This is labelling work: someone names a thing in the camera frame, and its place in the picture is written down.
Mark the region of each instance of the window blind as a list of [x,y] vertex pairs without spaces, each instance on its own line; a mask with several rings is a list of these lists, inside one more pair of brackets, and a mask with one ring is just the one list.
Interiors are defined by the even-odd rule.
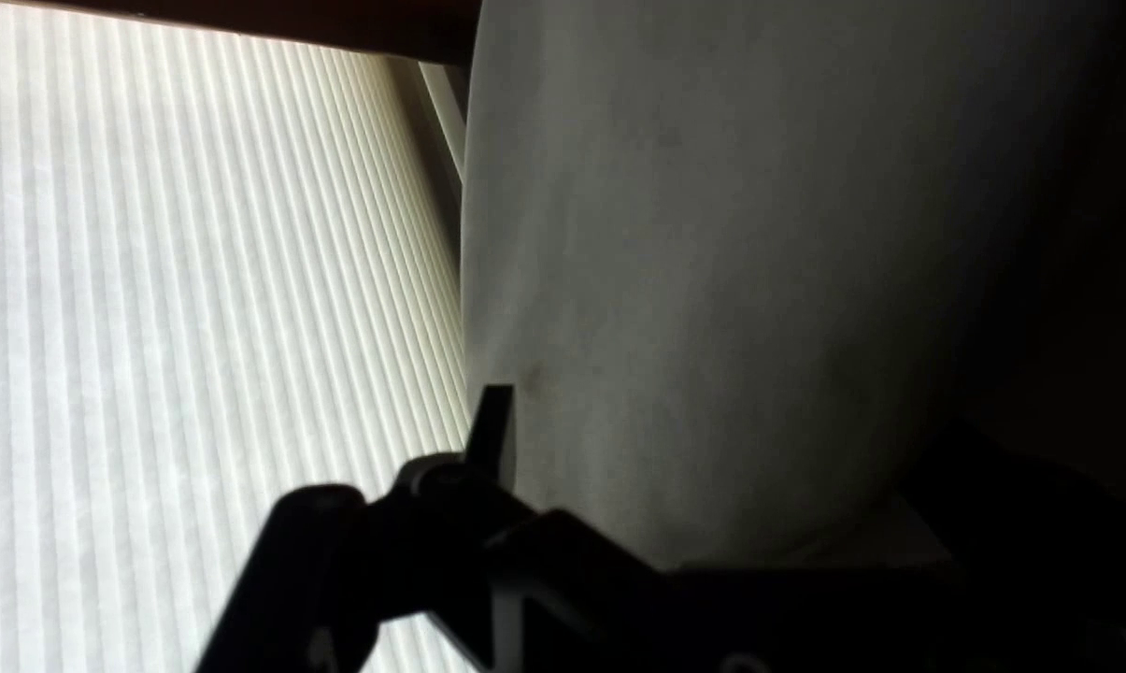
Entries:
[[275,499],[461,446],[414,141],[378,56],[0,3],[0,671],[188,670]]

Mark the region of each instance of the vertical blind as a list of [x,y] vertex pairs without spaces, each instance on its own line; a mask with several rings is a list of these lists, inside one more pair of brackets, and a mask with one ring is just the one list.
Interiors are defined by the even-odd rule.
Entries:
[[461,446],[439,218],[379,57],[0,3],[0,671],[186,671],[275,499]]

